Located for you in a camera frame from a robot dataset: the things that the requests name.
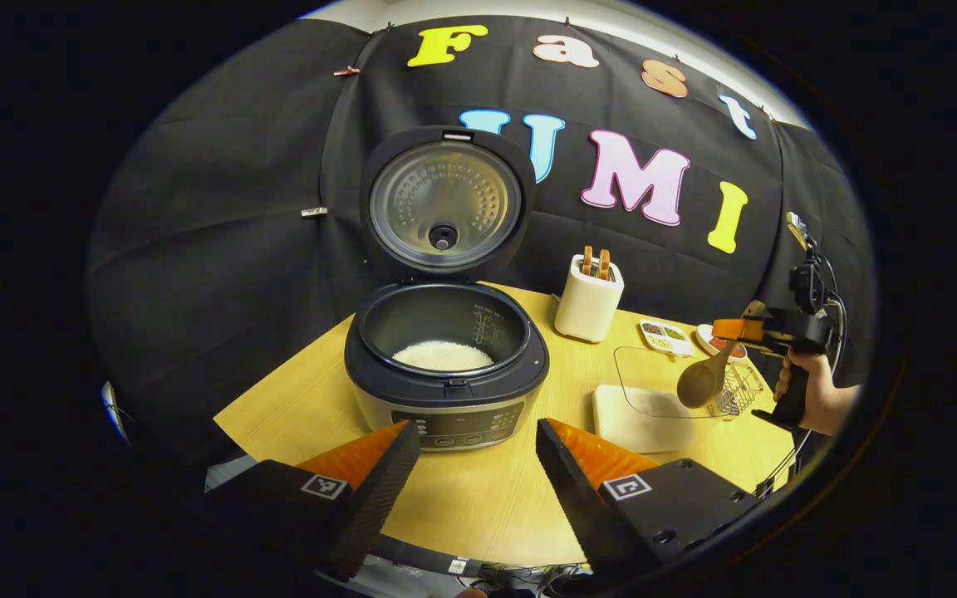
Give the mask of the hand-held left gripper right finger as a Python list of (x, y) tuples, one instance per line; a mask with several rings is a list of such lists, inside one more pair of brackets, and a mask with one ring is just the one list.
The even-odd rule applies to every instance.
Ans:
[(665, 464), (555, 418), (536, 454), (596, 581), (623, 581), (706, 546), (758, 507), (694, 459)]

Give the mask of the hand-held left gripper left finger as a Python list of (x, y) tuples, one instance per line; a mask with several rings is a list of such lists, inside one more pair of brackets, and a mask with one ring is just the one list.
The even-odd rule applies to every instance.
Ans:
[(360, 571), (415, 462), (418, 425), (387, 425), (300, 464), (263, 459), (205, 493), (235, 540), (338, 581)]

